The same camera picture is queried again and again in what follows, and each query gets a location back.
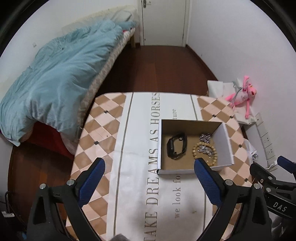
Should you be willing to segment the white cardboard box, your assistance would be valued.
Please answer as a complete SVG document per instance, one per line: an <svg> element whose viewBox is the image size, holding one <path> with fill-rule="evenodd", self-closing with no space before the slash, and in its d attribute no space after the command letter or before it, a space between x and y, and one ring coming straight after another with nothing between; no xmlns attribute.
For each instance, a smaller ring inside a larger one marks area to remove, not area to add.
<svg viewBox="0 0 296 241"><path fill-rule="evenodd" d="M177 133L187 135L187 151L180 159L167 155L167 142ZM202 158L214 171L234 165L234 154L225 123L201 120L161 120L157 174L192 174Z"/></svg>

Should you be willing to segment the white power strip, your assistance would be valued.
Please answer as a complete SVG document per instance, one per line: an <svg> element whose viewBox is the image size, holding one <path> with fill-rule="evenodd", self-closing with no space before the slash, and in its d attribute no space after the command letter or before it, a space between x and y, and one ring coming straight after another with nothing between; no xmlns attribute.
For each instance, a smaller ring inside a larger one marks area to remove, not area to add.
<svg viewBox="0 0 296 241"><path fill-rule="evenodd" d="M278 163L275 157L275 152L273 150L273 144L269 137L268 131L265 128L264 121L260 113L257 113L257 115L255 116L255 124L264 149L264 154L267 162L267 167L265 169L267 171L274 171L277 169Z"/></svg>

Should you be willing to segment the white door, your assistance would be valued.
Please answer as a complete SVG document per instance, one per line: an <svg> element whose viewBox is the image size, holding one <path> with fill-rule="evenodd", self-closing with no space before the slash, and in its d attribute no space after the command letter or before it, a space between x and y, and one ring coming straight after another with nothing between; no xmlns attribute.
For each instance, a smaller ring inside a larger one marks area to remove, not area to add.
<svg viewBox="0 0 296 241"><path fill-rule="evenodd" d="M191 1L137 1L142 46L185 47Z"/></svg>

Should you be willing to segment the black smart watch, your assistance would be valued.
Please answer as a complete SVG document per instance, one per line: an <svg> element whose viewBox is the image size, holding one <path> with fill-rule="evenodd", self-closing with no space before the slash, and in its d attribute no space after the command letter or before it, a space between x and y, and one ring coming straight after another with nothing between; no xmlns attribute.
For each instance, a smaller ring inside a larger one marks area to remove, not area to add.
<svg viewBox="0 0 296 241"><path fill-rule="evenodd" d="M180 159L187 151L187 135L184 132L172 136L166 144L166 152L173 160Z"/></svg>

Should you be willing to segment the teal blue duvet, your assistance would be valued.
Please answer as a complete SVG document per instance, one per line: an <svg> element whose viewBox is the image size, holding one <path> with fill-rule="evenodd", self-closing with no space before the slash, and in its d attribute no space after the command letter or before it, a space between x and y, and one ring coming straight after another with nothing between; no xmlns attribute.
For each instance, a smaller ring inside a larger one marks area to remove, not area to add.
<svg viewBox="0 0 296 241"><path fill-rule="evenodd" d="M1 133L19 146L36 122L79 138L79 111L95 77L134 21L98 21L44 45L1 100Z"/></svg>

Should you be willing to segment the pink panther plush toy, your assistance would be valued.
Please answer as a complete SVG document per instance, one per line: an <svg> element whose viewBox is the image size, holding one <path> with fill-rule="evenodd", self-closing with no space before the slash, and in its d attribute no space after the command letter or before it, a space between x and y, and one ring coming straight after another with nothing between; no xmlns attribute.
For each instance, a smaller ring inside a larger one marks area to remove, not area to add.
<svg viewBox="0 0 296 241"><path fill-rule="evenodd" d="M225 100L231 103L232 108L245 103L245 118L248 120L250 116L250 102L255 98L256 94L257 89L249 81L249 76L244 75L242 87L240 87L235 93L227 96Z"/></svg>

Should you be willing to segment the checkered printed tablecloth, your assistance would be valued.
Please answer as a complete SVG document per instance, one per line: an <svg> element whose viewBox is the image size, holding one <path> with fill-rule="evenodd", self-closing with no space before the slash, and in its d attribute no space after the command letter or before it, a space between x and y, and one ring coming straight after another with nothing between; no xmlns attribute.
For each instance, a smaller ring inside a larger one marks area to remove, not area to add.
<svg viewBox="0 0 296 241"><path fill-rule="evenodd" d="M97 97L81 133L71 178L101 157L106 171L83 211L102 240L197 240L215 208L197 177L157 174L162 119L219 121L231 145L231 166L220 174L250 186L240 126L222 98L189 94L107 93Z"/></svg>

